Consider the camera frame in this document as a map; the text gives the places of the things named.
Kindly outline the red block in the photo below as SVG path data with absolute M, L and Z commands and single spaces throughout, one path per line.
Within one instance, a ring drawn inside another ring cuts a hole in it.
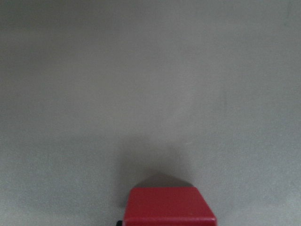
M 217 218 L 193 186 L 136 187 L 130 191 L 123 226 L 216 226 Z

